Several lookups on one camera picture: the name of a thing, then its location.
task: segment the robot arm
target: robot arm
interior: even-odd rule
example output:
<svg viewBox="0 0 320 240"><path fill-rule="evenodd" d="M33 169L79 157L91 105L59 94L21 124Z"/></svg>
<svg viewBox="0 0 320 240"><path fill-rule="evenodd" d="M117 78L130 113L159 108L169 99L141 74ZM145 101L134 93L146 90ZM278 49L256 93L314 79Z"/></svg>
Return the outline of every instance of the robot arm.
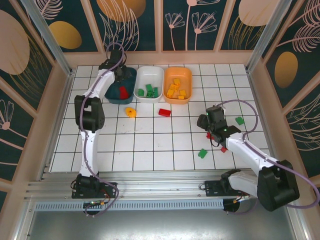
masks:
<svg viewBox="0 0 320 240"><path fill-rule="evenodd" d="M101 198L101 191L109 191L108 186L95 177L99 174L97 151L99 134L105 124L102 99L114 82L120 82L130 75L124 62L119 64L120 59L122 59L122 52L116 49L112 50L110 59L99 66L98 76L91 87L83 95L77 95L74 99L75 122L81 129L80 115L82 113L83 130L81 130L82 162L72 187L72 198ZM113 190L111 188L111 192L108 192L110 197L115 195Z"/></svg>
<svg viewBox="0 0 320 240"><path fill-rule="evenodd" d="M197 125L209 132L216 142L240 156L255 174L249 175L238 169L222 174L220 183L226 193L233 189L250 194L257 197L261 205L268 211L273 211L299 198L295 175L276 167L271 162L290 169L293 168L292 165L286 160L279 162L268 156L247 139L245 143L241 131L235 126L227 125L225 111L222 107L208 108L206 115L199 116Z"/></svg>
<svg viewBox="0 0 320 240"><path fill-rule="evenodd" d="M79 106L82 104L82 100L84 97L86 97L91 91L92 87L95 85L99 77L105 72L106 70L100 70L98 73L98 76L96 77L94 83L92 84L91 88L87 92L84 93L83 96L78 96L78 98L75 100L75 104L79 103ZM83 121L95 121L96 119L99 121L98 126L94 129L86 129L86 132L88 134L88 140L86 145L86 158L88 160L88 165L91 167L91 170L98 174L98 164L97 164L97 151L98 151L98 139L99 134L102 129L102 127L105 124L105 114L102 108L102 99L111 86L115 82L115 74L114 72L110 71L107 72L103 78L97 83L97 85L94 88L93 94L89 97L88 102L91 102L91 113L92 115L88 118L83 118ZM92 174L89 172L86 164L85 164L85 158L84 158L84 144L86 133L84 131L81 131L81 138L82 138L82 162L81 162L81 168L80 168L80 174L82 176L90 177Z"/></svg>

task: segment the black motor joint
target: black motor joint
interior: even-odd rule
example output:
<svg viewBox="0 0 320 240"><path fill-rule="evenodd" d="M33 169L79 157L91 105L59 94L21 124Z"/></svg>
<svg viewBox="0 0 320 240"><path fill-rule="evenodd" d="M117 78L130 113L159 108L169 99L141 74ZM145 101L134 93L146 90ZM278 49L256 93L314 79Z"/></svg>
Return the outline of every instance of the black motor joint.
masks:
<svg viewBox="0 0 320 240"><path fill-rule="evenodd" d="M121 50L118 50L118 49L111 50L110 58L105 60L99 66L98 69L102 70L102 69L110 69L114 67L120 61L122 55L123 53ZM127 68L127 66L125 66L127 55L124 54L124 56L125 56L125 59L122 60L121 63L115 69L112 70L114 73L115 82L121 82L123 79L127 79L131 76L129 69Z"/></svg>
<svg viewBox="0 0 320 240"><path fill-rule="evenodd" d="M196 122L199 128L210 133L214 140L226 147L226 139L231 134L240 133L241 131L235 126L228 126L225 118L225 111L220 106L212 106L205 110L205 114L201 114Z"/></svg>

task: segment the orange bowl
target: orange bowl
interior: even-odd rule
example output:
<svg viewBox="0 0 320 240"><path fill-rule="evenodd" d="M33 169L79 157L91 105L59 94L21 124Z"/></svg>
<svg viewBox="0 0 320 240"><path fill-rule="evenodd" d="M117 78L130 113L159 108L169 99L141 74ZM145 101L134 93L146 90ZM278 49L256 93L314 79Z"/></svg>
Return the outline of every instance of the orange bowl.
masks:
<svg viewBox="0 0 320 240"><path fill-rule="evenodd" d="M172 98L167 97L167 93L171 84L174 84L174 79L180 79L180 87L175 92ZM184 99L178 99L179 91L185 90L186 96ZM168 104L187 104L192 96L192 72L186 67L169 67L164 73L163 95Z"/></svg>

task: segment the dark teal wallpaper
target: dark teal wallpaper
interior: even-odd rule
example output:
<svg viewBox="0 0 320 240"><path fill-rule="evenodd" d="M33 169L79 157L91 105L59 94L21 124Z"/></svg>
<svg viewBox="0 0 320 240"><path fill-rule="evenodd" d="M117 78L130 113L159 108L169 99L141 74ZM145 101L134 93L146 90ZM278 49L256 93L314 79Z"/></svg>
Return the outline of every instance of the dark teal wallpaper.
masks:
<svg viewBox="0 0 320 240"><path fill-rule="evenodd" d="M225 0L163 1L163 50L213 50Z"/></svg>
<svg viewBox="0 0 320 240"><path fill-rule="evenodd" d="M50 52L52 58L54 60L56 60L56 57L54 56L54 54L51 52L49 46L47 45L46 41L42 38L41 33L38 31L38 28L36 27L36 25L34 24L34 21L31 20L30 16L28 15L24 5L22 4L22 2L20 0L17 0L17 2L19 3L20 7L22 8L22 10L24 11L25 15L29 18L29 21L31 22L33 28L35 29L35 31L38 33L38 35L41 37L43 43L45 44L46 48L48 49L48 51Z"/></svg>
<svg viewBox="0 0 320 240"><path fill-rule="evenodd" d="M0 90L0 178L11 181L33 118Z"/></svg>
<svg viewBox="0 0 320 240"><path fill-rule="evenodd" d="M0 2L0 77L38 108L52 65L8 0Z"/></svg>
<svg viewBox="0 0 320 240"><path fill-rule="evenodd" d="M64 53L98 51L80 0L35 3Z"/></svg>
<svg viewBox="0 0 320 240"><path fill-rule="evenodd" d="M262 54L262 58L265 58L265 56L266 56L267 52L269 51L271 45L274 43L274 40L275 40L276 36L279 34L281 28L283 27L285 21L287 20L288 16L290 15L290 13L291 13L292 9L294 8L294 6L296 5L296 3L297 3L297 0L292 0L288 11L286 12L286 14L285 14L284 18L282 19L280 25L278 26L278 29L275 31L275 33L274 33L272 39L270 40L269 44L266 46L266 48L265 48L265 50L264 50L264 52Z"/></svg>
<svg viewBox="0 0 320 240"><path fill-rule="evenodd" d="M125 51L155 51L154 0L90 0L104 48L119 43Z"/></svg>
<svg viewBox="0 0 320 240"><path fill-rule="evenodd" d="M276 4L275 0L236 0L221 50L253 50Z"/></svg>
<svg viewBox="0 0 320 240"><path fill-rule="evenodd" d="M266 63L283 107L320 71L319 16L319 1L304 1Z"/></svg>
<svg viewBox="0 0 320 240"><path fill-rule="evenodd" d="M309 178L320 174L320 85L287 115L296 146Z"/></svg>
<svg viewBox="0 0 320 240"><path fill-rule="evenodd" d="M7 196L7 193L5 191L0 191L0 213L1 213L2 207L5 203L6 196Z"/></svg>

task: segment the white bowl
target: white bowl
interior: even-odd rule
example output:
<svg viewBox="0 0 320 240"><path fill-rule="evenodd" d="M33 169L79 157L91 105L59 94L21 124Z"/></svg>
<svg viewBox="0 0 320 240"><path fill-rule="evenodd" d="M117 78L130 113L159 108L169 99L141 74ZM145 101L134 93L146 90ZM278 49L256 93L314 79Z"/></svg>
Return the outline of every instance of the white bowl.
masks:
<svg viewBox="0 0 320 240"><path fill-rule="evenodd" d="M155 104L160 101L163 94L165 71L158 66L142 66L138 68L134 86L134 96L140 103ZM147 98L138 96L138 90L144 90L147 95L146 85L151 84L152 88L158 88L158 97Z"/></svg>

